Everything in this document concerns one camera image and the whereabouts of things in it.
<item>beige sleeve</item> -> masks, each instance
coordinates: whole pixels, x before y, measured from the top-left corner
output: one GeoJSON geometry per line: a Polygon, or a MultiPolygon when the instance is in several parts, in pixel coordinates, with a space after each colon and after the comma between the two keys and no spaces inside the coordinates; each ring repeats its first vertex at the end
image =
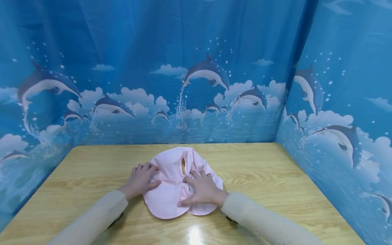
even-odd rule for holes
{"type": "Polygon", "coordinates": [[[237,192],[229,194],[222,211],[230,219],[261,234],[271,245],[323,244],[298,224],[237,192]]]}
{"type": "Polygon", "coordinates": [[[127,207],[120,191],[112,191],[98,200],[82,216],[53,238],[50,245],[91,244],[127,207]]]}

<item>blue backdrop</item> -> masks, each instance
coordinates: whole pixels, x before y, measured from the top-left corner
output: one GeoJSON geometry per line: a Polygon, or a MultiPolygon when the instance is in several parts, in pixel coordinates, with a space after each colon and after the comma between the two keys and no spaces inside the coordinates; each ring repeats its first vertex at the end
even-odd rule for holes
{"type": "Polygon", "coordinates": [[[76,145],[281,143],[392,242],[392,3],[3,0],[0,230],[76,145]]]}

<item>wood grain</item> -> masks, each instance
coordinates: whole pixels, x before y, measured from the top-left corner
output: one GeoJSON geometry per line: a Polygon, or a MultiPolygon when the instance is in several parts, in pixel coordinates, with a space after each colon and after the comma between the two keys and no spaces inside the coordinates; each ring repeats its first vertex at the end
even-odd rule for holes
{"type": "MultiPolygon", "coordinates": [[[[0,234],[0,244],[45,244],[131,169],[179,145],[113,145],[74,148],[0,234]]],[[[200,144],[193,147],[238,191],[312,232],[325,244],[363,244],[313,182],[276,143],[200,144]]],[[[141,198],[94,244],[267,244],[228,220],[220,210],[172,220],[152,216],[141,198]]]]}

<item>pink cloth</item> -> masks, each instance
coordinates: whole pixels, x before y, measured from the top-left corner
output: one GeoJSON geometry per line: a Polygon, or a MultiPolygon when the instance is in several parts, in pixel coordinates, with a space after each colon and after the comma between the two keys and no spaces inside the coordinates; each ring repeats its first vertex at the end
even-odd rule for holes
{"type": "Polygon", "coordinates": [[[151,161],[160,170],[151,181],[161,180],[162,183],[156,189],[143,195],[148,209],[159,219],[173,219],[185,212],[193,215],[207,215],[217,208],[212,204],[177,207],[179,201],[187,199],[193,194],[193,188],[182,182],[185,177],[182,173],[182,159],[185,161],[185,175],[192,177],[191,171],[204,170],[206,174],[211,173],[216,186],[223,190],[222,179],[214,173],[210,165],[193,148],[177,147],[161,152],[151,161]]]}

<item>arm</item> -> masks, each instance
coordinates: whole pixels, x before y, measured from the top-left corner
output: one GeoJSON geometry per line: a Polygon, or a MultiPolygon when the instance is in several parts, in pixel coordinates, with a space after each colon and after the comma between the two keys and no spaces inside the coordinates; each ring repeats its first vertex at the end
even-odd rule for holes
{"type": "Polygon", "coordinates": [[[48,244],[91,244],[120,216],[127,205],[124,193],[120,191],[109,192],[48,244]]]}
{"type": "Polygon", "coordinates": [[[91,244],[107,229],[128,206],[129,200],[155,189],[161,181],[149,183],[158,168],[150,163],[139,164],[122,187],[109,192],[98,200],[87,212],[68,225],[53,238],[49,245],[91,244]]]}
{"type": "Polygon", "coordinates": [[[232,220],[261,234],[271,245],[319,245],[322,244],[310,232],[298,224],[274,213],[250,198],[236,192],[228,193],[219,189],[212,180],[211,174],[200,175],[191,172],[194,179],[186,176],[184,182],[189,183],[195,194],[178,203],[188,206],[195,203],[211,203],[222,208],[232,220]]]}
{"type": "Polygon", "coordinates": [[[266,209],[240,193],[230,193],[221,207],[222,212],[229,218],[258,232],[272,245],[323,244],[298,224],[266,209]]]}

